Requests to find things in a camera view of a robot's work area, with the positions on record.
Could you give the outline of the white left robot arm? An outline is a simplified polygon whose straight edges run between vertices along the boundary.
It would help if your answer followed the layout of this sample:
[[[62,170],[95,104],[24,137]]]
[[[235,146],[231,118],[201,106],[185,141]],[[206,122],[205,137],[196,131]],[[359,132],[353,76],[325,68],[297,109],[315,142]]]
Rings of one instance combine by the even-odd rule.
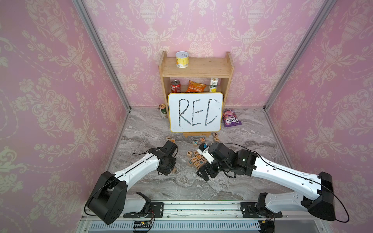
[[[92,211],[107,225],[113,223],[121,215],[138,214],[141,217],[154,217],[151,210],[151,200],[141,192],[127,195],[128,190],[143,177],[153,171],[161,175],[169,175],[176,164],[175,156],[178,146],[167,141],[164,146],[150,148],[145,152],[135,152],[133,155],[143,155],[134,164],[125,169],[111,173],[105,171],[100,175],[84,206]]]

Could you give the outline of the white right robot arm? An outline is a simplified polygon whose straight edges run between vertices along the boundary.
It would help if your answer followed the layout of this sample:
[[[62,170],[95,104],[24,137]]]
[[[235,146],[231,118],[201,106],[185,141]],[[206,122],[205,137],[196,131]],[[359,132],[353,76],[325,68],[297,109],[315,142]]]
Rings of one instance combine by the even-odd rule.
[[[332,176],[326,172],[316,175],[293,170],[245,147],[234,152],[218,142],[210,146],[201,144],[198,153],[207,160],[197,171],[205,181],[220,172],[232,172],[232,178],[238,175],[261,178],[292,190],[282,194],[261,193],[254,205],[259,216],[281,217],[283,211],[305,211],[322,220],[336,220]]]

